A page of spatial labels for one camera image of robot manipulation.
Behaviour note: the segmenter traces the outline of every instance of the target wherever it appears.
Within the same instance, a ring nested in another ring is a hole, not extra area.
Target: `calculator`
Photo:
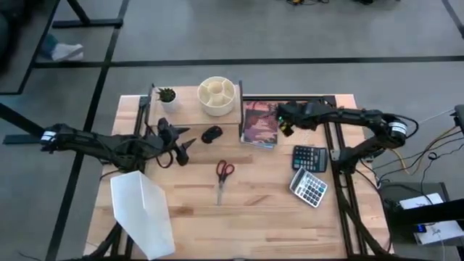
[[[318,207],[327,191],[327,184],[301,167],[290,183],[290,190],[306,203]]]
[[[295,146],[291,167],[299,170],[301,167],[312,173],[324,173],[327,170],[327,149],[310,146]]]

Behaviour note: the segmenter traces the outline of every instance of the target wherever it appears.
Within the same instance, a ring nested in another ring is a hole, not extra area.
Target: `red scissors handle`
[[[235,167],[232,164],[227,164],[227,162],[222,159],[216,166],[216,174],[219,176],[219,181],[225,181],[225,178],[232,174],[235,171]]]

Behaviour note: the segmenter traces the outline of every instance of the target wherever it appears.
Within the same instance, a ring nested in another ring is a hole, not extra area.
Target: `white pot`
[[[164,109],[165,112],[175,112],[177,111],[177,108],[178,108],[178,94],[175,92],[175,98],[174,100],[170,101],[170,102],[163,102],[163,101],[160,101],[161,102],[161,106],[162,108]]]

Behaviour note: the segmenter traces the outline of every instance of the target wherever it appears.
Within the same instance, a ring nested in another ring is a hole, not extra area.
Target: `book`
[[[268,101],[248,101],[245,104],[241,142],[266,149],[277,144],[277,104]]]

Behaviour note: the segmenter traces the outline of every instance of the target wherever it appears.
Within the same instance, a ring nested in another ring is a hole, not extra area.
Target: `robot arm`
[[[189,156],[187,148],[195,141],[191,140],[178,146],[179,134],[188,128],[176,128],[162,118],[157,126],[158,136],[150,135],[141,138],[136,135],[105,136],[76,130],[65,124],[56,124],[46,128],[41,137],[42,151],[72,150],[99,160],[109,162],[122,172],[138,169],[145,160],[161,154],[175,151],[179,165],[187,164]]]
[[[376,109],[333,108],[316,102],[297,104],[290,101],[278,105],[276,117],[285,136],[293,133],[293,125],[313,131],[322,123],[344,123],[371,129],[374,133],[372,138],[354,148],[346,147],[338,153],[332,153],[334,162],[343,173],[353,173],[357,161],[363,157],[403,146],[407,138],[407,126],[403,121],[395,115],[384,114]]]

